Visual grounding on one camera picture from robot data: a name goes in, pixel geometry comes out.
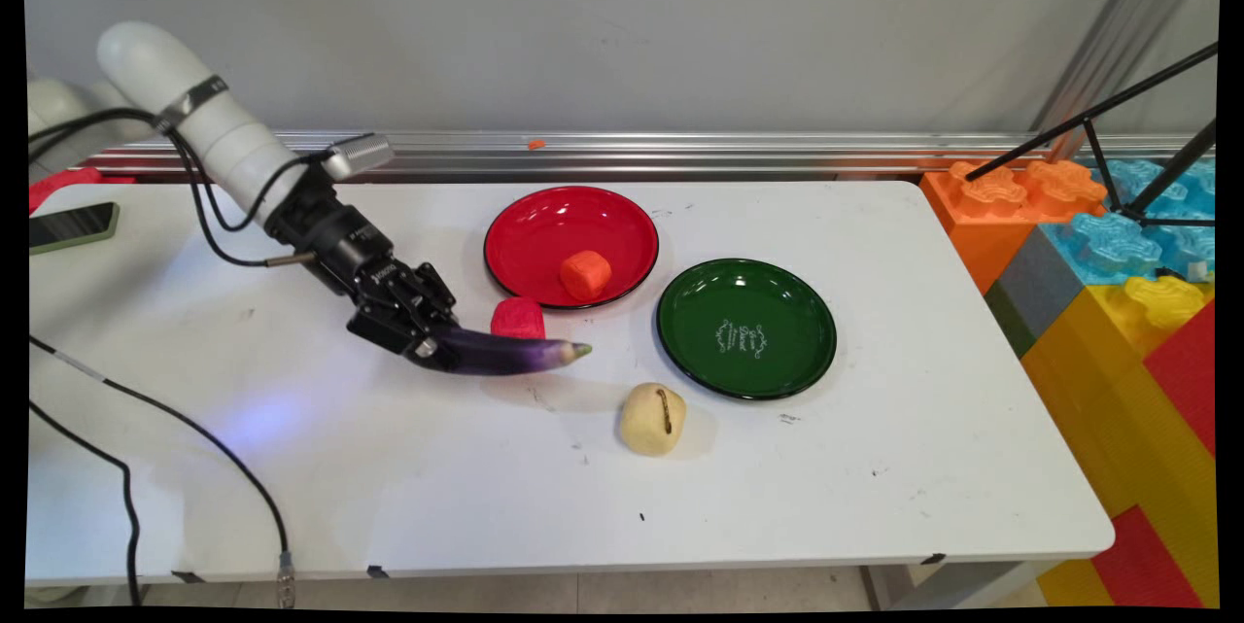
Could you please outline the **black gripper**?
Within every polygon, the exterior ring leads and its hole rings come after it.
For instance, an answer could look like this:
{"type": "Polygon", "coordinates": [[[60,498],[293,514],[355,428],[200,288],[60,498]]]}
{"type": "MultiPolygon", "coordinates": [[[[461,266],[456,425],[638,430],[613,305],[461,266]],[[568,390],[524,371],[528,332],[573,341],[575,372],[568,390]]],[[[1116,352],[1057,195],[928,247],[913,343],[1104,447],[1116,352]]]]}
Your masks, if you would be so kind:
{"type": "Polygon", "coordinates": [[[360,211],[346,205],[321,165],[307,165],[289,196],[262,223],[262,233],[295,254],[332,293],[355,303],[347,330],[369,344],[429,371],[440,371],[438,343],[428,331],[457,328],[455,298],[432,267],[415,269],[415,288],[401,282],[409,269],[393,256],[393,242],[360,211]]]}

